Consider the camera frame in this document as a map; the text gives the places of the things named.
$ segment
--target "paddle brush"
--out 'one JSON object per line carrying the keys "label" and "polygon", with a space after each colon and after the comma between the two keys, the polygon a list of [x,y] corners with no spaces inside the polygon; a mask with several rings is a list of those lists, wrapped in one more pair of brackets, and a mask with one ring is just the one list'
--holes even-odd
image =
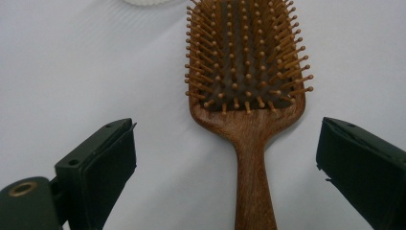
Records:
{"label": "paddle brush", "polygon": [[236,229],[277,229],[264,166],[267,141],[305,110],[303,40],[292,1],[192,0],[187,7],[190,111],[237,152]]}

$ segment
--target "hairbrush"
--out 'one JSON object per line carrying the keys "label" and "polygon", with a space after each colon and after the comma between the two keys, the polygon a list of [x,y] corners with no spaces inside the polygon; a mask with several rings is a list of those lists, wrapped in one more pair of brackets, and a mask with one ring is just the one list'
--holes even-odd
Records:
{"label": "hairbrush", "polygon": [[190,111],[237,152],[236,229],[277,229],[264,166],[267,141],[305,110],[308,56],[292,1],[192,0],[187,7]]}

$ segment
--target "wooden bristle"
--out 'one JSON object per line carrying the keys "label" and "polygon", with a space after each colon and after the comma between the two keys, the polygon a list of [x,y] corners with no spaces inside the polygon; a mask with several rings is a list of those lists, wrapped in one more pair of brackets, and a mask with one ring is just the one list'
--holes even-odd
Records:
{"label": "wooden bristle", "polygon": [[288,107],[313,87],[293,1],[192,0],[185,65],[187,95],[210,111]]}

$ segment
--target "brush handle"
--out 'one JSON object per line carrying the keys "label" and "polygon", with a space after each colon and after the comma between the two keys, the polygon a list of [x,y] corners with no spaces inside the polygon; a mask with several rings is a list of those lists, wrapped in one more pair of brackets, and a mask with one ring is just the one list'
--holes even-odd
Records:
{"label": "brush handle", "polygon": [[238,166],[236,230],[277,230],[266,178],[264,146],[245,143],[235,148]]}

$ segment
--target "white background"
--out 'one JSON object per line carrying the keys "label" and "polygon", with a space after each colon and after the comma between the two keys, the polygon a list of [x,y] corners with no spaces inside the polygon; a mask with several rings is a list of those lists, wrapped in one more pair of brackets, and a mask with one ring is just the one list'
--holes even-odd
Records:
{"label": "white background", "polygon": [[[186,6],[120,0],[0,2],[0,188],[55,176],[104,124],[130,117],[138,168],[104,229],[234,229],[237,160],[191,117],[183,83]],[[270,141],[266,168],[281,230],[368,230],[316,168],[323,117],[406,150],[406,1],[295,3],[315,91]]]}

